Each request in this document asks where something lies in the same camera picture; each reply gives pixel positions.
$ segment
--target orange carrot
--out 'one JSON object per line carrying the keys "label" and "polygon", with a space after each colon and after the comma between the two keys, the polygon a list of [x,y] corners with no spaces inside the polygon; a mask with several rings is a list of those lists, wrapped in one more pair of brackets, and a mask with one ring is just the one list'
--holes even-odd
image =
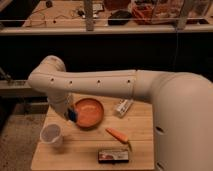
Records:
{"label": "orange carrot", "polygon": [[119,132],[119,131],[117,131],[113,128],[106,128],[105,130],[109,134],[111,134],[113,137],[115,137],[117,140],[119,140],[120,142],[122,142],[124,144],[128,143],[129,139],[125,134],[123,134],[123,133],[121,133],[121,132]]}

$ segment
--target wooden table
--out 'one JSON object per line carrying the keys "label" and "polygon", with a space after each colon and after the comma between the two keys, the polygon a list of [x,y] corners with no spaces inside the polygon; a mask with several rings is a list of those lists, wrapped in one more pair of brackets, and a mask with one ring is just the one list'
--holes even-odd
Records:
{"label": "wooden table", "polygon": [[[115,115],[114,107],[121,99],[74,94],[74,101],[92,97],[104,106],[104,119],[95,129],[81,130],[49,108],[44,125],[56,123],[62,129],[63,146],[53,149],[38,142],[33,156],[32,170],[153,170],[152,106],[134,102],[123,118]],[[110,148],[128,148],[109,135],[111,127],[128,135],[132,151],[129,163],[99,164],[98,151]]]}
{"label": "wooden table", "polygon": [[[53,6],[47,8],[45,1],[40,1],[32,14],[23,24],[23,27],[85,27],[85,19],[77,14],[77,10],[84,11],[83,1],[52,1]],[[94,19],[94,25],[100,27],[108,26],[108,17],[114,11],[106,8],[99,12],[98,19]],[[128,26],[137,26],[133,21],[127,23]]]}

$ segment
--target screw hole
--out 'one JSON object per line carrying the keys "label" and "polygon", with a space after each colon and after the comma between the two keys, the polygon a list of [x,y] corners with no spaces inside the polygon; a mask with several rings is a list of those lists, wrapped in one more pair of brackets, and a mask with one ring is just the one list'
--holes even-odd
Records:
{"label": "screw hole", "polygon": [[160,163],[157,163],[157,168],[159,171],[164,171],[164,168]]}
{"label": "screw hole", "polygon": [[164,130],[158,126],[155,127],[156,131],[158,134],[163,135],[164,134]]}
{"label": "screw hole", "polygon": [[51,83],[53,83],[53,82],[54,82],[54,78],[51,78],[51,80],[50,80],[50,81],[51,81]]}

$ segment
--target white cup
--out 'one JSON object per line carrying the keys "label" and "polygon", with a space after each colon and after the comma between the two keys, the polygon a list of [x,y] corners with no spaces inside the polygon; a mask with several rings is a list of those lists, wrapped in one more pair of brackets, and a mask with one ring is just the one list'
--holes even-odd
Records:
{"label": "white cup", "polygon": [[40,132],[40,140],[44,144],[52,147],[60,147],[63,143],[61,128],[56,124],[49,124],[45,126]]}

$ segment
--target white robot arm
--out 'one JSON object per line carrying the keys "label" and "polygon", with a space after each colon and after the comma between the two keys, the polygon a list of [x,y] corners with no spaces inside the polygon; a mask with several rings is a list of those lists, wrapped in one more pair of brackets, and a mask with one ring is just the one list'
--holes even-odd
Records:
{"label": "white robot arm", "polygon": [[69,92],[150,102],[157,171],[213,170],[213,85],[192,73],[143,70],[68,73],[48,56],[29,85],[48,96],[58,114],[68,112]]}

